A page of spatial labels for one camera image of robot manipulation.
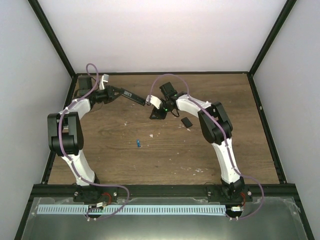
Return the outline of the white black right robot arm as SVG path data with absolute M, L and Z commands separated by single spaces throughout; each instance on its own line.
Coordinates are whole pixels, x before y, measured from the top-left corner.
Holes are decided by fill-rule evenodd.
M 237 166 L 232 148 L 233 125 L 220 102 L 201 101 L 189 92 L 177 92 L 170 82 L 160 86 L 163 98 L 152 94 L 146 103 L 153 106 L 151 119 L 163 120 L 168 112 L 176 110 L 198 118 L 204 139 L 212 145 L 221 171 L 221 191 L 229 202 L 236 200 L 244 189 L 244 177 Z

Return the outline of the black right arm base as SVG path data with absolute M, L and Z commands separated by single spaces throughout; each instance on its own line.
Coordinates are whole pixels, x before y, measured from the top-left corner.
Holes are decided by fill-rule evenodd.
M 248 195 L 250 189 L 247 186 L 236 191 L 228 192 L 222 185 L 206 184 L 205 190 L 209 202 L 238 203 L 244 199 L 245 202 L 253 201 L 253 197 Z

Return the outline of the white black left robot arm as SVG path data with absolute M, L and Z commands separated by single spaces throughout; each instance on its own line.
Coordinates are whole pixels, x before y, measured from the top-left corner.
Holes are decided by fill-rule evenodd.
M 81 127 L 82 117 L 89 113 L 97 103 L 108 104 L 119 97 L 123 91 L 108 85 L 109 75 L 103 74 L 97 89 L 90 94 L 77 97 L 58 113 L 47 116 L 48 146 L 69 166 L 79 186 L 87 186 L 84 195 L 89 201 L 97 202 L 102 189 L 97 174 L 90 168 L 84 154 L 84 135 Z

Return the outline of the black remote control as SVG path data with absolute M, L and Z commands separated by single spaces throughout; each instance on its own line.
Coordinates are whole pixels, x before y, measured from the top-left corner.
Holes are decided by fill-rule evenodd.
M 129 99 L 129 100 L 131 100 L 131 101 L 133 101 L 133 102 L 135 102 L 137 104 L 139 104 L 139 105 L 145 106 L 145 104 L 146 104 L 146 99 L 145 98 L 143 98 L 141 96 L 138 96 L 137 94 L 135 94 L 135 93 L 133 93 L 131 91 L 128 91 L 128 90 L 126 90 L 124 88 L 121 88 L 120 91 L 121 91 L 121 95 L 123 97 L 125 97 L 125 98 L 127 98 L 127 99 Z

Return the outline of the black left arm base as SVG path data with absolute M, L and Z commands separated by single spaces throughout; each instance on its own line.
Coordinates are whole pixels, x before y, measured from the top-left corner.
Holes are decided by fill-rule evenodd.
M 117 199 L 117 193 L 117 187 L 79 186 L 74 192 L 73 201 L 86 204 L 112 203 Z

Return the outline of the black battery cover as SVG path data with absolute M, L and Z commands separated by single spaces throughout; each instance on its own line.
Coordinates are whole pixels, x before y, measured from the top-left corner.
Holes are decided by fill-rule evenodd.
M 190 127 L 193 126 L 193 123 L 189 120 L 188 117 L 182 118 L 182 119 L 181 119 L 181 122 L 183 123 L 183 125 L 184 125 L 187 129 L 189 129 Z

